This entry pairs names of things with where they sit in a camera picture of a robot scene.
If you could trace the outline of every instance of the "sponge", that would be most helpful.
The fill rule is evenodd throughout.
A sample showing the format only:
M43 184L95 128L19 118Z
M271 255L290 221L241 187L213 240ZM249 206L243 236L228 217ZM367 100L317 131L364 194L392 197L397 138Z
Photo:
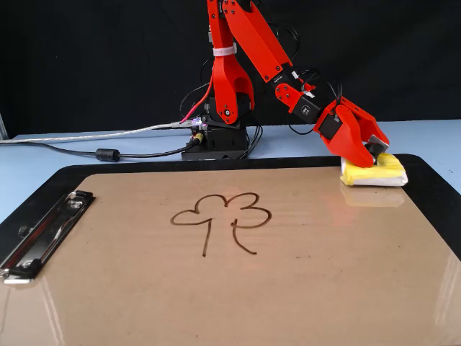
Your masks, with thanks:
M341 159L341 181L346 185L404 186L408 178L400 161L391 154L380 154L376 165L361 168Z

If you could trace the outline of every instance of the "clipboard clip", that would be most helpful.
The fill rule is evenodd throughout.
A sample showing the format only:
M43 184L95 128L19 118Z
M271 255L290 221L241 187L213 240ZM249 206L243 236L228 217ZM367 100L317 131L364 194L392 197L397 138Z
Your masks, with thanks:
M0 265L5 284L31 283L93 202L91 192L64 195L32 228L22 226L18 246Z

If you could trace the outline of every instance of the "white cable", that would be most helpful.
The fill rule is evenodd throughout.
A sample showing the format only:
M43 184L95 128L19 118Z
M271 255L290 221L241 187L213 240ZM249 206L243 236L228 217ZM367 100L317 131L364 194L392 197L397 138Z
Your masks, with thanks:
M87 141L93 139L106 139L118 136L132 135L134 133L145 132L150 130L158 130L160 128L190 128L192 126L192 121L188 120L182 124L177 121L175 123L162 124L149 126L148 128L139 128L137 130L108 133L105 135L90 135L90 136L72 136L72 137L56 137L56 138L27 138L27 139L6 139L0 141L0 144L13 144L13 143L26 143L26 142L43 142L43 141Z

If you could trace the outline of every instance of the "clover drawing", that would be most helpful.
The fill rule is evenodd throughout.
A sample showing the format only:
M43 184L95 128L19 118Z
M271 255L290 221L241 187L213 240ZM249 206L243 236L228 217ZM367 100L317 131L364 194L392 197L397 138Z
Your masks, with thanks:
M207 195L207 196L204 196L203 198L200 198L195 203L194 209L180 211L179 213L177 213L175 216L173 216L171 218L170 222L171 222L172 225L175 225L175 226L199 226L199 225L207 223L208 224L208 232L207 232L207 236L205 238L205 243L203 245L203 252L202 252L202 256L206 257L207 256L208 242L210 240L210 235L211 235L212 221L213 221L214 218L208 218L206 220L201 220L201 221L198 221L198 222L178 222L178 221L176 221L177 218L179 216L184 217L184 214L190 214L189 216L191 218L192 217L197 218L197 215L200 215L200 203L205 199L208 199L208 198L220 198L223 201L224 207L227 208L233 201L235 201L236 199L241 198L243 196L253 196L254 201L252 203L250 203L249 205L240 208L240 210L260 210L260 211L266 213L266 215L267 215L267 217L265 218L265 220L263 222L258 223L256 225L251 225L251 226L239 225L237 218L230 224L230 226L232 227L232 235L233 235L233 238L234 238L236 244L240 248L242 248L244 251L248 252L249 254L256 254L256 252L253 252L253 251L249 250L248 248L246 248L244 245L242 245L242 243L238 240L238 237L237 237L237 229L257 229L258 227L264 226L272 218L272 213L270 211L268 211L267 209L255 207L255 205L259 201L259 196L256 193L252 193L252 192L242 193L240 195L232 197L229 200L226 197L222 196L222 195Z

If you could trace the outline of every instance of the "light blue table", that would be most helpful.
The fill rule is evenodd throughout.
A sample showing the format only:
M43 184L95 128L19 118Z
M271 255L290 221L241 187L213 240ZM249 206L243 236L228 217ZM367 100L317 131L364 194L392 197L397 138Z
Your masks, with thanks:
M414 154L433 167L458 192L461 192L461 120L408 121L380 123L390 139L392 154ZM63 137L70 134L56 134ZM52 143L61 148L95 151L116 148L124 154L150 154L180 148L189 140L189 130L156 130L129 138L73 143ZM52 137L51 135L18 138ZM299 136L287 126L266 126L252 159L330 155L316 133ZM176 161L181 155L146 161ZM95 158L65 155L46 148L29 146L0 147L0 222L25 201L59 169L76 164L100 164Z

